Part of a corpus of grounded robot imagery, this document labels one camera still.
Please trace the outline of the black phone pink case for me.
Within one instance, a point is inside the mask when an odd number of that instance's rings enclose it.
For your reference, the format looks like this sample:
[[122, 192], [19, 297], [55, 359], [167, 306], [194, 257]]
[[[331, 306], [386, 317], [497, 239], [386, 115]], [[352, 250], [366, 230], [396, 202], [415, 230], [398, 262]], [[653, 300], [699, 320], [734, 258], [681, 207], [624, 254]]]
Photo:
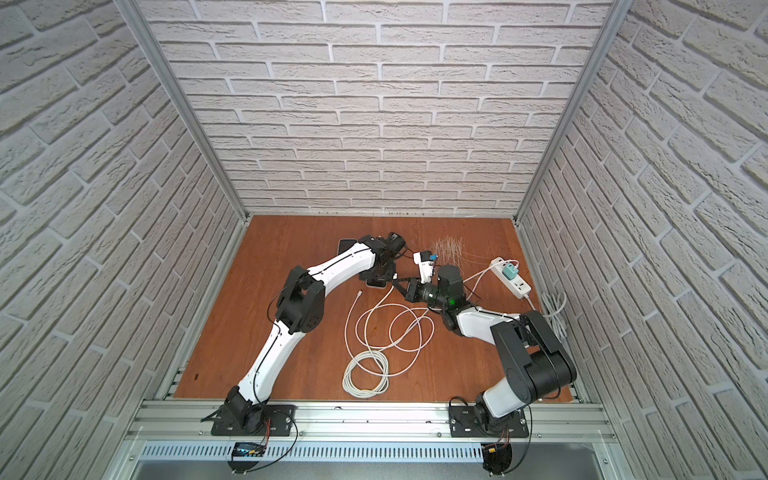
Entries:
[[365, 280], [365, 285], [369, 288], [384, 289], [390, 281], [382, 277], [370, 277]]

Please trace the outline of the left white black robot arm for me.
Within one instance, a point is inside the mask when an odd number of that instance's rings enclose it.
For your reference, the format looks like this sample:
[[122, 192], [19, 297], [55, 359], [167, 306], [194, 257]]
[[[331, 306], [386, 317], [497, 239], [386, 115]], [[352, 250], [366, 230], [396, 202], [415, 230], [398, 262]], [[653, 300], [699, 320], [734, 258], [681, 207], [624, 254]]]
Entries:
[[370, 285], [386, 284], [394, 277], [395, 262], [405, 247], [405, 239], [394, 232], [386, 237], [364, 236], [326, 262], [293, 268], [276, 295], [269, 337], [251, 368], [227, 394], [220, 418], [245, 432], [255, 431], [288, 358], [321, 322], [327, 295], [354, 276]]

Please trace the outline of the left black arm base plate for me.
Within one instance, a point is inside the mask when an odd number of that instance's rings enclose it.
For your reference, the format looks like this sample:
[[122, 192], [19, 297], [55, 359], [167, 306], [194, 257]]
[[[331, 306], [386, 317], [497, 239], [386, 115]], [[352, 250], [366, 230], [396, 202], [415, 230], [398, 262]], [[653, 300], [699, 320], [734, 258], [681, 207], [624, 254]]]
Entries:
[[289, 437], [294, 429], [292, 419], [296, 406], [292, 404], [266, 405], [236, 411], [231, 405], [222, 405], [204, 418], [211, 420], [213, 436], [266, 436]]

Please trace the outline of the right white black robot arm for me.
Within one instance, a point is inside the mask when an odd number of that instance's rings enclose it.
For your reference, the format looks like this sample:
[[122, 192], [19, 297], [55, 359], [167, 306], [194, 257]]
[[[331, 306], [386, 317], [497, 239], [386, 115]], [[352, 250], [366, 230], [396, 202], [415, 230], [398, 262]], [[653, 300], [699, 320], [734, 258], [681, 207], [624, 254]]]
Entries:
[[512, 315], [481, 308], [466, 297], [456, 266], [440, 267], [436, 283], [394, 277], [392, 284], [406, 301], [437, 310], [449, 331], [496, 348], [503, 378], [482, 392], [474, 406], [476, 421], [485, 429], [577, 379], [573, 360], [541, 312]]

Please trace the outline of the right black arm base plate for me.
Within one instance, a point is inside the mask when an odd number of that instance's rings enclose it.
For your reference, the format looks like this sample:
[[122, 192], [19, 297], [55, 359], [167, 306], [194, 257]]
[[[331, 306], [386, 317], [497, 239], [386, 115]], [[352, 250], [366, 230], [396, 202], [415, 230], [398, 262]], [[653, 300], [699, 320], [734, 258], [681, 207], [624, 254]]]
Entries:
[[494, 417], [484, 404], [469, 404], [455, 397], [448, 403], [450, 435], [453, 438], [522, 439], [530, 434], [522, 410]]

